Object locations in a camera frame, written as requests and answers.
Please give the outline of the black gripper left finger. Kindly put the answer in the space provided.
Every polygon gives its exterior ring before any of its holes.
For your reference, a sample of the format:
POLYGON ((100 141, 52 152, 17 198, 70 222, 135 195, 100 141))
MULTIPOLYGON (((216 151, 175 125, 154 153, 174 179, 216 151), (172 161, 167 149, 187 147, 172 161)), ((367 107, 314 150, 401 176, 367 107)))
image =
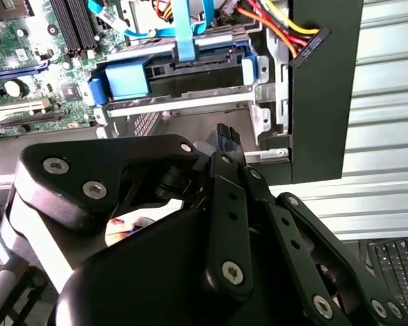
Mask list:
POLYGON ((36 144, 18 162, 21 228, 62 292, 98 252, 176 212, 209 218, 205 276, 215 293, 249 297, 252 262, 242 166, 230 127, 202 148, 178 135, 36 144))

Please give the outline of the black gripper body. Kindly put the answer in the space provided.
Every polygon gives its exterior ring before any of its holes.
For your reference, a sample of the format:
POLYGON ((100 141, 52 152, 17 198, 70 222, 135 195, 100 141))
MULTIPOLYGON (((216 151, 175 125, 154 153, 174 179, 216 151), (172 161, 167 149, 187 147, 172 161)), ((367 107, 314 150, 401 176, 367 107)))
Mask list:
POLYGON ((209 218, 176 212, 103 249, 80 265, 56 305, 57 325, 346 325, 343 311, 295 285, 276 238, 249 231, 250 297, 215 293, 205 276, 209 218))

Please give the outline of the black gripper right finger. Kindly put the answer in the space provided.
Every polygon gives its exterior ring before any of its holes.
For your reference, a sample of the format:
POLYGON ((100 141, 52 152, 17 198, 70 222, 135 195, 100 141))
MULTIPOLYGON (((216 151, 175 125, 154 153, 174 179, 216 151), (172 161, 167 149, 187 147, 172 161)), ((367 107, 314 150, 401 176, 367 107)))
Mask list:
POLYGON ((408 314, 350 250, 288 192, 275 197, 265 178, 246 165, 239 134, 233 154, 264 237, 276 241, 285 272, 279 296, 285 325, 408 325, 408 314))

